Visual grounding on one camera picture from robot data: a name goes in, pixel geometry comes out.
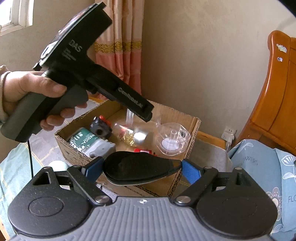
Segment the person left hand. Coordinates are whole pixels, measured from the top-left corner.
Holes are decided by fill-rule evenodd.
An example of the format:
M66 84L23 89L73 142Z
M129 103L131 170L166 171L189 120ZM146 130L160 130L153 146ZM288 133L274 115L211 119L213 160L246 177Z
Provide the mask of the person left hand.
M50 78L41 76L41 71L9 71L1 65L1 127L12 115L20 100L28 93L43 94L47 97L61 97L66 92L64 85L58 84ZM63 109L60 114L50 115L41 120L43 130L52 131L61 126L65 119L75 115L75 108Z

